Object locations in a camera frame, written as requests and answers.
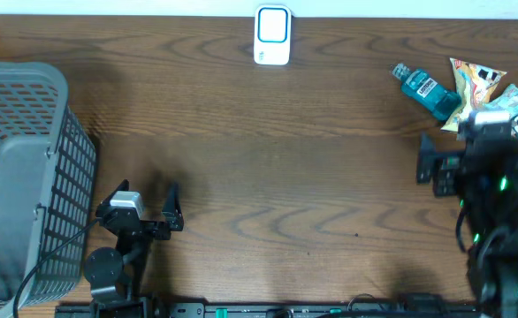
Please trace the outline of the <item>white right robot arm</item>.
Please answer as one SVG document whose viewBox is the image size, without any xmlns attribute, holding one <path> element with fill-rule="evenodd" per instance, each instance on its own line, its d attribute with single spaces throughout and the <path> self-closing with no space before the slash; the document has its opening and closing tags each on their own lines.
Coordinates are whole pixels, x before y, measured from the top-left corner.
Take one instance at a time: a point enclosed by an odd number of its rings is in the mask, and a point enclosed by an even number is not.
<svg viewBox="0 0 518 318">
<path fill-rule="evenodd" d="M 475 136 L 440 152 L 423 134 L 416 181 L 459 199 L 455 237 L 482 313 L 518 317 L 518 140 Z"/>
</svg>

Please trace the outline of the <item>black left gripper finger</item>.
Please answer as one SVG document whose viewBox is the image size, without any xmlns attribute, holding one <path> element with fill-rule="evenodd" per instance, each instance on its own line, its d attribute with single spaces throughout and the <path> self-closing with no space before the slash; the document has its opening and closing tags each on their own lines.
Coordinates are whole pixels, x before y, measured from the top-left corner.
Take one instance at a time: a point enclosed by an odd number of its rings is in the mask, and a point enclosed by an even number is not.
<svg viewBox="0 0 518 318">
<path fill-rule="evenodd" d="M 110 193 L 104 200 L 101 201 L 101 203 L 98 205 L 95 211 L 95 217 L 97 219 L 102 219 L 103 216 L 107 213 L 107 211 L 110 209 L 110 201 L 113 198 L 113 196 L 118 191 L 128 191 L 129 190 L 129 181 L 127 179 L 124 179 L 117 188 Z"/>
<path fill-rule="evenodd" d="M 166 201 L 161 211 L 171 231 L 183 231 L 184 217 L 179 201 L 179 184 L 173 183 L 168 190 Z"/>
</svg>

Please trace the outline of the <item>blue water bottle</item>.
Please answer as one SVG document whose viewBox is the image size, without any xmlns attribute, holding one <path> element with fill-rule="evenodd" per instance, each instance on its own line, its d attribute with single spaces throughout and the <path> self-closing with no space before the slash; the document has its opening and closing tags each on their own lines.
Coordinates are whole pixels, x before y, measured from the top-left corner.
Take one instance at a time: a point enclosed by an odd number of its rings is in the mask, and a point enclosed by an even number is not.
<svg viewBox="0 0 518 318">
<path fill-rule="evenodd" d="M 392 68 L 392 75 L 401 82 L 400 89 L 419 102 L 439 121 L 446 121 L 460 106 L 460 96 L 433 79 L 425 70 L 411 71 L 403 63 Z"/>
</svg>

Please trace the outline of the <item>white flushable wipes pack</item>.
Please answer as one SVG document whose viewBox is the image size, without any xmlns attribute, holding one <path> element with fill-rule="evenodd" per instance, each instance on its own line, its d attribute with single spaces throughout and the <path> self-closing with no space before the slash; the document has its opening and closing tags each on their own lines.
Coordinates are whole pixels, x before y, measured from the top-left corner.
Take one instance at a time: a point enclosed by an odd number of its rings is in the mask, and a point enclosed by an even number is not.
<svg viewBox="0 0 518 318">
<path fill-rule="evenodd" d="M 505 110 L 510 117 L 518 116 L 518 87 L 510 84 L 498 98 L 487 102 L 484 107 L 487 110 Z"/>
</svg>

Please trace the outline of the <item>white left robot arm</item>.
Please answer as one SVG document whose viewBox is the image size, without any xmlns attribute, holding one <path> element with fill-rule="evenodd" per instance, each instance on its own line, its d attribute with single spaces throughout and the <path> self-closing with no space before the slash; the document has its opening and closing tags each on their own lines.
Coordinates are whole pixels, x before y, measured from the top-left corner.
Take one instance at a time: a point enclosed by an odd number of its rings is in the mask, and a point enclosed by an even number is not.
<svg viewBox="0 0 518 318">
<path fill-rule="evenodd" d="M 95 220 L 117 237 L 114 247 L 100 247 L 84 263 L 90 284 L 92 317 L 166 317 L 168 310 L 156 296 L 140 294 L 141 281 L 154 241 L 165 241 L 182 231 L 184 218 L 179 185 L 167 191 L 163 221 L 143 220 L 141 194 L 123 180 L 96 208 Z"/>
</svg>

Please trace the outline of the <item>orange snack chip bag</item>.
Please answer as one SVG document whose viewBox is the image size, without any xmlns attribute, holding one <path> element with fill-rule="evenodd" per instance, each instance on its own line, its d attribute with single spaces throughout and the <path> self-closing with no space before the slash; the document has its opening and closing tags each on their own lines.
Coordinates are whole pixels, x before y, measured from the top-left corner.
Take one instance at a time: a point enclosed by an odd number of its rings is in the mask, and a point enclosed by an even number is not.
<svg viewBox="0 0 518 318">
<path fill-rule="evenodd" d="M 507 72 L 453 57 L 450 58 L 450 62 L 461 104 L 446 120 L 441 130 L 457 133 L 459 124 L 467 120 L 472 111 L 484 109 L 484 105 L 490 101 L 491 94 Z"/>
</svg>

